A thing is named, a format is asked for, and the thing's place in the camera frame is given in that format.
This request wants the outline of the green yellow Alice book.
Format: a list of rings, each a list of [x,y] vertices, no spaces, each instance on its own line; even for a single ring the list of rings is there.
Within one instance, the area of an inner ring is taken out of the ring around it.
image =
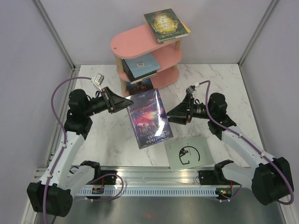
[[[182,21],[171,8],[144,14],[144,19],[158,43],[177,35],[187,34]]]

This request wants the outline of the black hardcover book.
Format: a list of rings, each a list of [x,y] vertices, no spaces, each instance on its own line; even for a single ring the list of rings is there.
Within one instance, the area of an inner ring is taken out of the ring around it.
[[[157,74],[158,63],[132,62],[128,59],[122,59],[123,69],[131,84],[140,82]]]

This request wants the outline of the aluminium front rail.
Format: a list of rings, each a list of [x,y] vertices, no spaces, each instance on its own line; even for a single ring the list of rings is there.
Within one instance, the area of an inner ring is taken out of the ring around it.
[[[115,186],[124,187],[186,187],[201,185],[199,182],[199,170],[213,170],[211,167],[199,167],[171,171],[167,167],[91,167],[72,166],[66,169],[66,177],[59,176],[59,180],[70,182],[72,179],[83,184],[90,182],[94,176],[102,170],[115,170],[117,177]]]

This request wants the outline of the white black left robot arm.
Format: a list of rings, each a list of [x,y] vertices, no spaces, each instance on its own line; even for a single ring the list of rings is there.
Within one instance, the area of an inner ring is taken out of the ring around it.
[[[69,94],[69,110],[58,149],[39,181],[31,182],[27,188],[35,212],[65,217],[78,192],[87,183],[98,184],[102,180],[100,164],[94,161],[83,161],[74,174],[69,174],[92,127],[91,116],[103,111],[115,113],[134,102],[116,95],[108,87],[97,94],[97,97],[89,98],[83,89],[75,89]]]

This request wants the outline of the pale grey booklet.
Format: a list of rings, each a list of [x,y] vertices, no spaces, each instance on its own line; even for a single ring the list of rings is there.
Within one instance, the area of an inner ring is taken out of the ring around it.
[[[207,140],[203,136],[166,142],[164,146],[171,171],[207,166],[214,163]]]

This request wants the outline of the pink three-tier shelf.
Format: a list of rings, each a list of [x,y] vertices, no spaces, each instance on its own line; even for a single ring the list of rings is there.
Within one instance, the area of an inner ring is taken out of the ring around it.
[[[128,96],[127,83],[129,79],[124,72],[122,59],[134,59],[147,53],[152,53],[160,69],[151,77],[154,88],[162,89],[178,81],[178,63],[183,52],[181,38],[175,38],[166,43],[158,43],[148,24],[138,26],[116,35],[110,43],[115,56],[117,73],[121,82],[121,91]]]

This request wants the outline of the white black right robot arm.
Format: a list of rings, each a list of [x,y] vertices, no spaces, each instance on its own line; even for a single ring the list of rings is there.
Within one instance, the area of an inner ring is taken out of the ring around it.
[[[284,158],[259,149],[237,124],[227,115],[227,103],[221,93],[213,93],[206,103],[195,103],[187,93],[183,101],[167,112],[168,121],[186,125],[193,118],[207,119],[210,132],[233,148],[249,165],[238,166],[231,160],[217,163],[213,177],[217,183],[236,182],[250,189],[263,205],[279,202],[291,205],[294,202],[294,186],[289,162]]]

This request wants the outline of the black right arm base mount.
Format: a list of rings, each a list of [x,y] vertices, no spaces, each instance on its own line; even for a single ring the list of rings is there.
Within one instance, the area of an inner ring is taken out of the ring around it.
[[[199,170],[198,171],[199,182],[201,185],[240,185],[237,182],[225,179],[221,171],[216,170]]]

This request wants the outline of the dark Wuthering Heights book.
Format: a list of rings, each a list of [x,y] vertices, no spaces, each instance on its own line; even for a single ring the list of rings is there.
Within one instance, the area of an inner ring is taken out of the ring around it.
[[[134,83],[134,84],[127,83],[127,90],[128,90],[129,95],[135,95],[135,94],[138,94],[138,93],[141,93],[144,91],[151,90],[153,88],[154,87],[153,87],[153,84],[152,84],[150,78],[142,80],[142,81]]]

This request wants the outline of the purple Robinson Crusoe book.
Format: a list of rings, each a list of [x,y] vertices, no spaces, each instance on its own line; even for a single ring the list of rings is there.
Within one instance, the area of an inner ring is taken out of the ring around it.
[[[127,111],[139,149],[173,137],[158,89],[131,95],[127,99],[134,102]]]

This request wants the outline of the light blue booklet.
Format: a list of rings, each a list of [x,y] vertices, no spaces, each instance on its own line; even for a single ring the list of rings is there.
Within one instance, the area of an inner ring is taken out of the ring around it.
[[[156,74],[161,68],[152,53],[133,59],[122,59],[122,66],[130,81]]]

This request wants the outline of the yellow booklet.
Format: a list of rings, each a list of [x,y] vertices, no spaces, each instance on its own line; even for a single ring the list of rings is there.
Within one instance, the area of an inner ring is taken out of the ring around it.
[[[162,41],[161,43],[167,43],[167,42],[170,42],[170,41],[172,41],[172,40],[176,40],[176,39],[178,39],[178,38],[188,36],[188,35],[191,33],[191,30],[185,25],[184,22],[182,23],[182,25],[183,25],[184,29],[187,31],[187,34],[177,35],[177,36],[172,37],[172,38],[170,38],[170,39],[164,40],[164,41]]]

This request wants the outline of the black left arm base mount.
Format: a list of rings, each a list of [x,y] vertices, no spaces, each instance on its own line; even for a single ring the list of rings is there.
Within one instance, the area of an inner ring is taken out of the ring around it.
[[[115,170],[102,170],[100,173],[96,174],[94,178],[88,182],[87,184],[95,184],[95,185],[115,185],[117,177],[115,176],[117,171]]]

